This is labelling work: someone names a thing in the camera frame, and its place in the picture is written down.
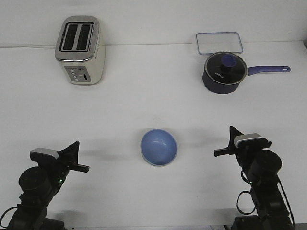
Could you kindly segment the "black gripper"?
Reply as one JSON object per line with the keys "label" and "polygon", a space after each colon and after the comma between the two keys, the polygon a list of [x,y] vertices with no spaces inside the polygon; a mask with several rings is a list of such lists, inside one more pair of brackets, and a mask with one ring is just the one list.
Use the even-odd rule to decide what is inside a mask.
{"label": "black gripper", "polygon": [[69,171],[87,173],[89,166],[78,164],[80,142],[76,141],[65,149],[58,151],[59,157],[56,159],[57,182],[63,184]]}
{"label": "black gripper", "polygon": [[214,150],[214,157],[222,156],[222,155],[240,155],[243,152],[249,151],[249,150],[260,150],[260,149],[265,149],[269,148],[271,146],[271,142],[268,142],[267,144],[264,145],[245,145],[240,148],[237,147],[235,144],[235,138],[237,136],[241,136],[242,133],[237,130],[234,126],[229,127],[229,134],[230,134],[230,140],[228,142],[228,146],[223,149],[215,149]]}

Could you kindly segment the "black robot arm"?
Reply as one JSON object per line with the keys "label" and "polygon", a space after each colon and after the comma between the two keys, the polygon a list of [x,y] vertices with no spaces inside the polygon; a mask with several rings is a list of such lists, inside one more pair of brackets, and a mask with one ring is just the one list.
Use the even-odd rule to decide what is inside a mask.
{"label": "black robot arm", "polygon": [[271,142],[257,133],[243,134],[229,128],[230,140],[224,149],[216,149],[214,156],[235,155],[241,167],[241,178],[250,185],[254,211],[240,211],[233,230],[294,230],[295,221],[284,188],[278,177],[281,158],[269,150]]}
{"label": "black robot arm", "polygon": [[61,151],[36,148],[30,151],[30,159],[37,166],[25,170],[19,178],[22,194],[15,212],[2,229],[6,230],[63,230],[63,221],[47,218],[47,207],[59,192],[69,171],[87,173],[89,166],[78,163],[80,143],[70,144]]}

